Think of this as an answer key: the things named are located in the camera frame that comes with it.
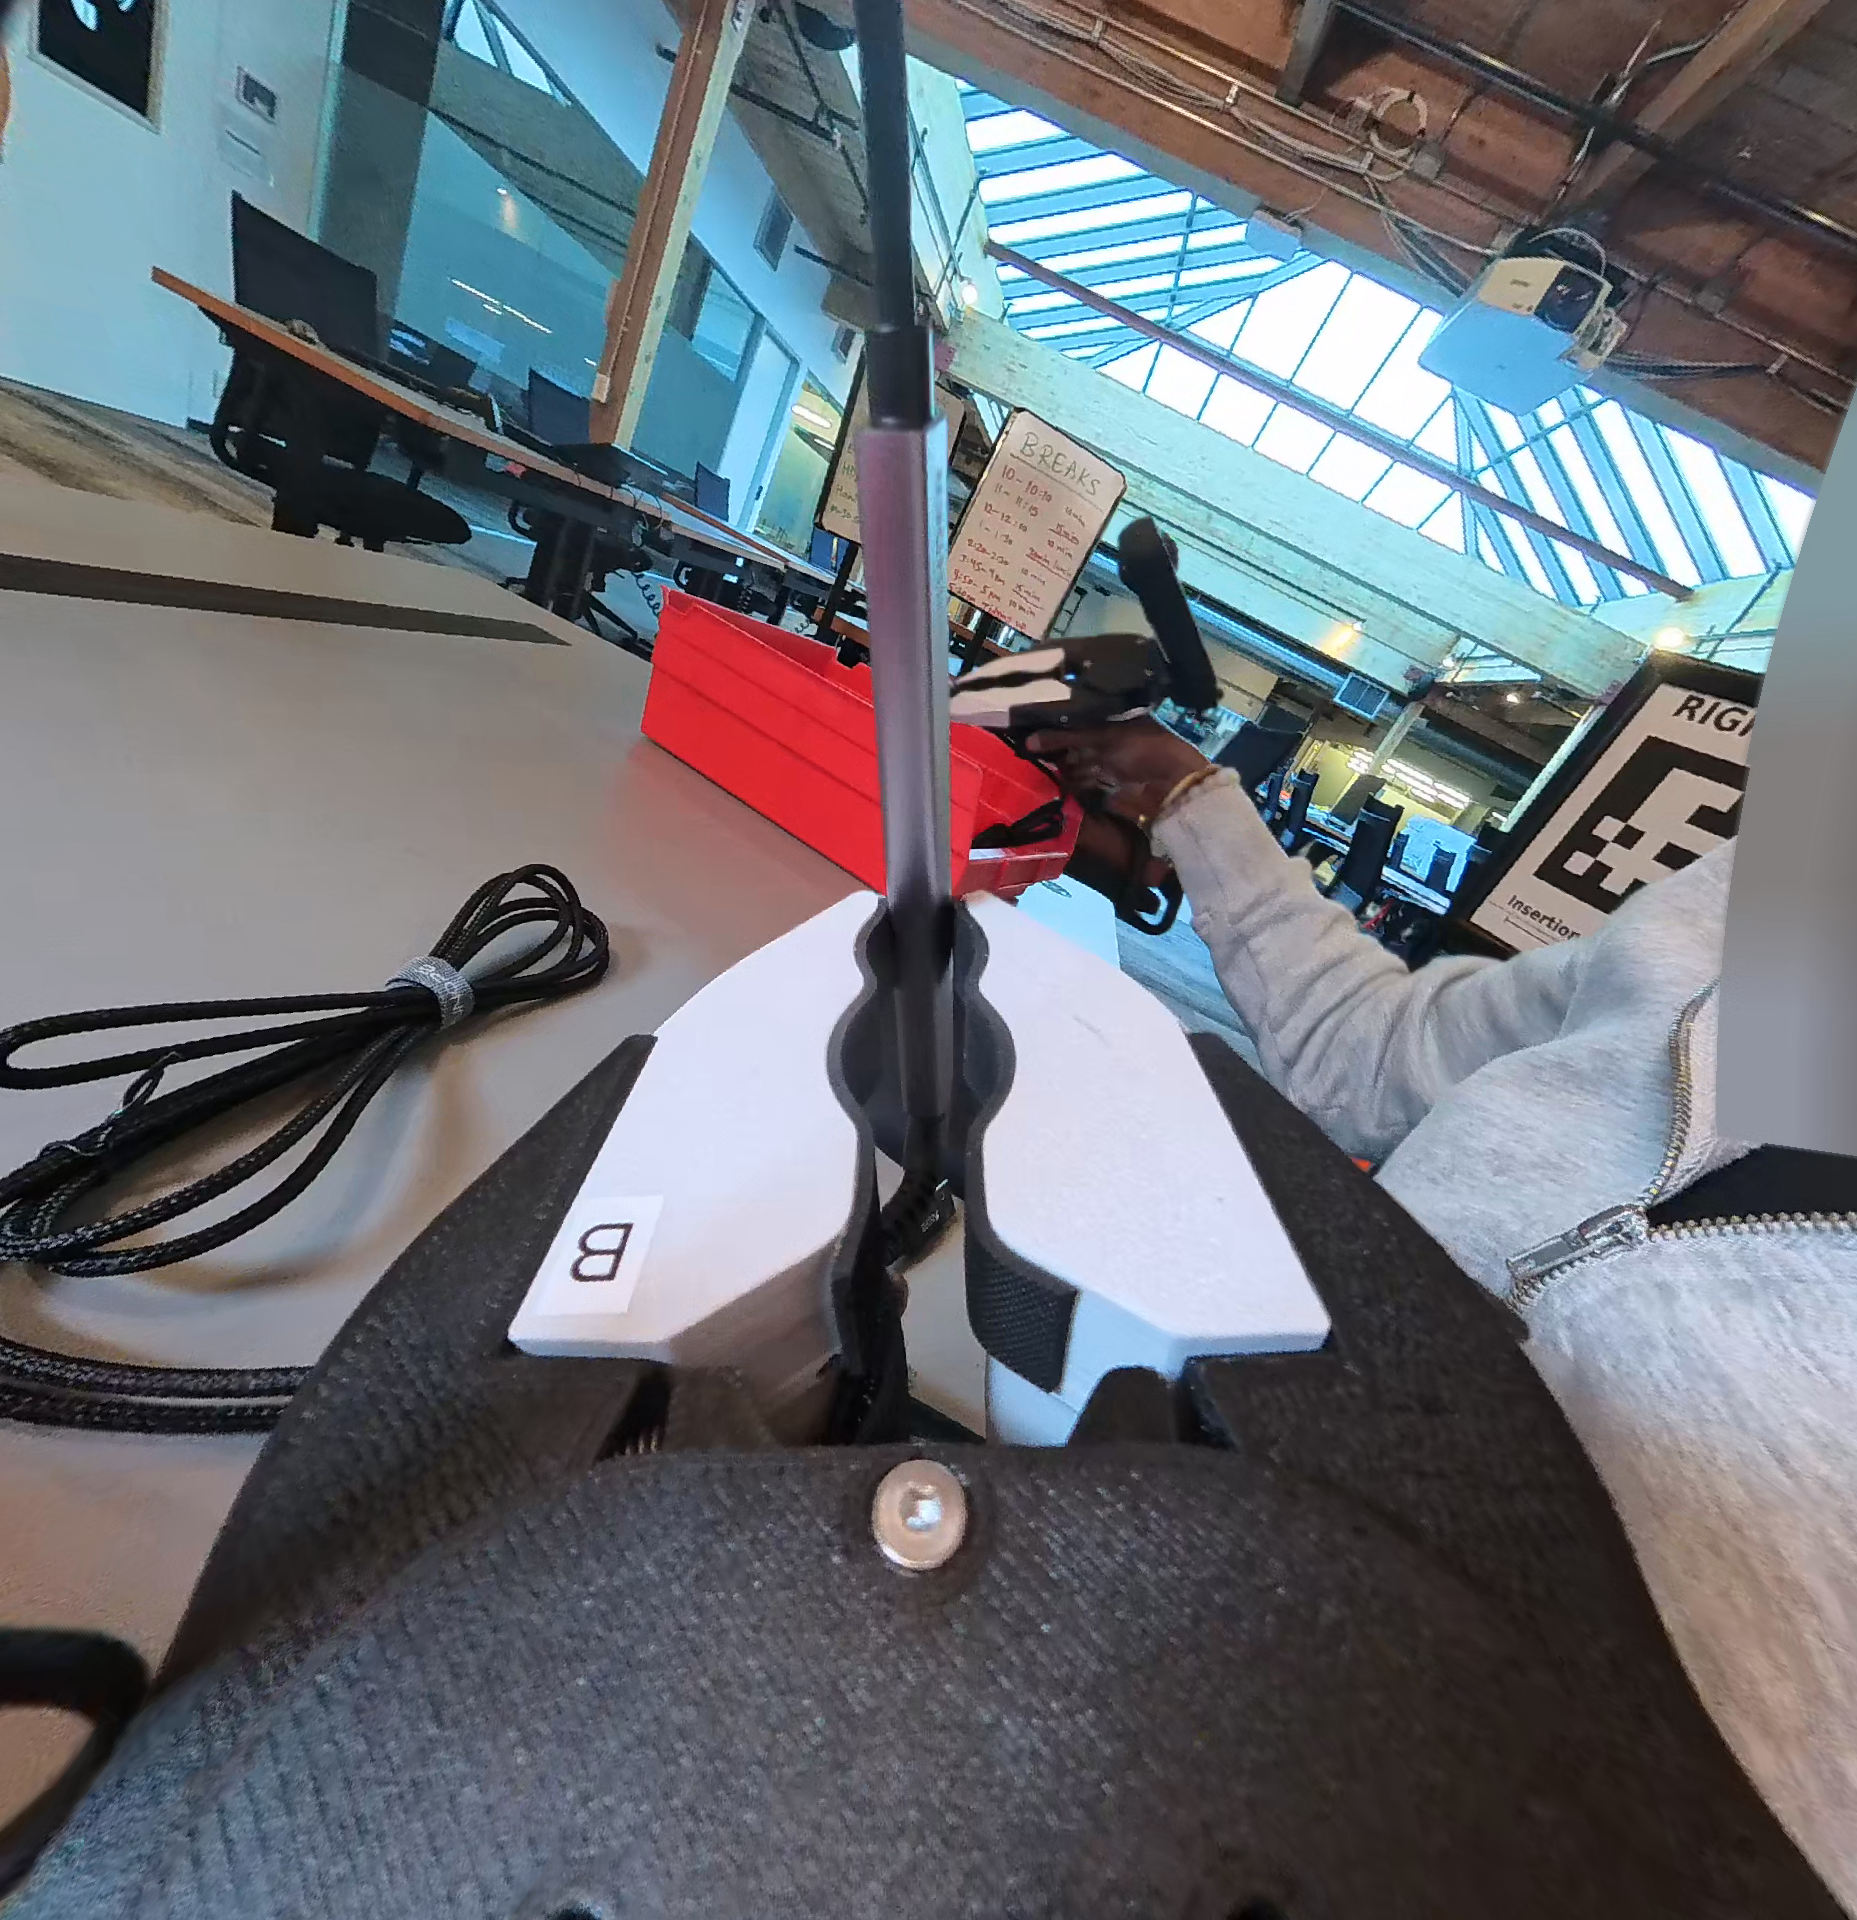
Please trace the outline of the square pattern sign board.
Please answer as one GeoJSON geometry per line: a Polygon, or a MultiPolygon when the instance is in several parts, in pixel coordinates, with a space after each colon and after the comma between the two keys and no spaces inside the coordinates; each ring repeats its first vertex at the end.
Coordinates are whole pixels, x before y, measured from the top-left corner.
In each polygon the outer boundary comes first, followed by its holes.
{"type": "Polygon", "coordinates": [[[1450,916],[1453,950],[1583,939],[1738,831],[1762,674],[1652,654],[1552,770],[1450,916]]]}

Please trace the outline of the ceiling projector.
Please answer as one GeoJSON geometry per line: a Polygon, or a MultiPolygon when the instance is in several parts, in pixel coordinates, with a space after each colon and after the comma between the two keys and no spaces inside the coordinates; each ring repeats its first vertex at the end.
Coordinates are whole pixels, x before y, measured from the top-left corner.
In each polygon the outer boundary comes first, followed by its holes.
{"type": "Polygon", "coordinates": [[[1515,244],[1432,330],[1420,372],[1510,416],[1529,416],[1604,367],[1626,335],[1626,287],[1572,229],[1515,244]]]}

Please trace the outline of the grey usb hub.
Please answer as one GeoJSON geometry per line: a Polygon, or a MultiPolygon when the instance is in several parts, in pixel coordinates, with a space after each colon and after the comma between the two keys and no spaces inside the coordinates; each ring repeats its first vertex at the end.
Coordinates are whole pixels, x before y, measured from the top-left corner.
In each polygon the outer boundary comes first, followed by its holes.
{"type": "Polygon", "coordinates": [[[934,1178],[955,1087],[949,819],[946,426],[869,421],[855,444],[884,833],[901,1167],[934,1178]]]}

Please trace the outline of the wooden office desk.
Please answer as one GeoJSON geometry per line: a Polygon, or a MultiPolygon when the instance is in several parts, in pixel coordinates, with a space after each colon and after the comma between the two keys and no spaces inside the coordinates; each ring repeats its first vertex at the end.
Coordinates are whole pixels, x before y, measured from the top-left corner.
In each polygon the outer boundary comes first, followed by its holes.
{"type": "Polygon", "coordinates": [[[440,450],[441,467],[457,484],[558,517],[567,531],[585,532],[583,549],[593,549],[597,536],[632,545],[635,532],[646,528],[666,536],[667,562],[703,573],[711,573],[716,562],[728,562],[728,574],[736,583],[771,594],[779,610],[797,605],[806,614],[817,614],[829,596],[831,573],[753,540],[721,517],[703,515],[666,493],[622,486],[577,471],[538,444],[489,431],[475,416],[407,390],[382,372],[352,362],[161,268],[152,268],[147,278],[215,323],[224,338],[245,353],[288,362],[386,419],[412,422],[440,450]]]}

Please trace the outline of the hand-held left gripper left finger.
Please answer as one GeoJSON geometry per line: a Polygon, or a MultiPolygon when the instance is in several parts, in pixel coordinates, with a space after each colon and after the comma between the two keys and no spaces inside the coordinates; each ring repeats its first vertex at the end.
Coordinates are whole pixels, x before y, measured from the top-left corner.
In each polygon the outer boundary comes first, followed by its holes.
{"type": "Polygon", "coordinates": [[[827,1366],[867,1153],[829,1045],[865,992],[858,891],[721,972],[654,1034],[509,1342],[531,1357],[827,1366]]]}

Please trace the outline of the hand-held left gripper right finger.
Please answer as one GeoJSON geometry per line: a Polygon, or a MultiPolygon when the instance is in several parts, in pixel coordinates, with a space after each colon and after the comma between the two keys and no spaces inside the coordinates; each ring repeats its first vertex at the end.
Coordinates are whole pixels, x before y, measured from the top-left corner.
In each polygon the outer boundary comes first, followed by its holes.
{"type": "Polygon", "coordinates": [[[964,902],[955,972],[964,1297],[986,1431],[1060,1445],[1114,1373],[1324,1353],[1329,1313],[1220,1068],[1112,961],[964,902]]]}

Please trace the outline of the black desk chair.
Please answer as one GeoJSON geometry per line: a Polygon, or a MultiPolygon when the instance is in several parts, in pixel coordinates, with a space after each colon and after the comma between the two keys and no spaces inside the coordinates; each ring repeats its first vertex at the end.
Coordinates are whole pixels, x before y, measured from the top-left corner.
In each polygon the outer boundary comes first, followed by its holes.
{"type": "MultiPolygon", "coordinates": [[[[230,198],[234,302],[354,364],[381,367],[378,278],[241,194],[230,198]]],[[[224,467],[271,490],[271,528],[343,547],[464,547],[469,525],[416,483],[374,473],[386,411],[243,330],[227,330],[230,373],[209,444],[224,467]]]]}

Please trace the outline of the person's right hand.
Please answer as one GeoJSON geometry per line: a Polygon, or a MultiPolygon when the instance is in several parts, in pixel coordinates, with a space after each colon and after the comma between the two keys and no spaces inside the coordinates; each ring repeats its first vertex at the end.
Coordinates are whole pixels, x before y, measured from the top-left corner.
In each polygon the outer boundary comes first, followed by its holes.
{"type": "Polygon", "coordinates": [[[1167,870],[1153,826],[1222,770],[1153,718],[1087,727],[1068,738],[1070,783],[1084,805],[1068,876],[1114,899],[1125,883],[1167,870]]]}

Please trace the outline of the black wall sign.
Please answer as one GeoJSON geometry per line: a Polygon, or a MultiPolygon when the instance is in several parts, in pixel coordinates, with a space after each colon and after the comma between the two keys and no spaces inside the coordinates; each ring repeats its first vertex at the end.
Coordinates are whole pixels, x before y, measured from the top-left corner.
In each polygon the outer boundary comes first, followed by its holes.
{"type": "Polygon", "coordinates": [[[83,96],[161,124],[164,3],[36,3],[34,54],[83,96]]]}

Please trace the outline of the red plastic bin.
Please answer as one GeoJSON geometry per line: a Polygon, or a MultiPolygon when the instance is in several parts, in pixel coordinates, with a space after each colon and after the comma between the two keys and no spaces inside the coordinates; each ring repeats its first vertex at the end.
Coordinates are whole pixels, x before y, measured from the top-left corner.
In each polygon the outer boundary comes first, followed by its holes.
{"type": "MultiPolygon", "coordinates": [[[[813,637],[784,632],[685,590],[666,590],[642,732],[669,756],[884,894],[871,674],[813,637]]],[[[957,897],[1017,899],[1056,883],[1081,833],[970,857],[970,838],[1060,799],[1049,775],[979,727],[949,732],[951,879],[957,897]]]]}

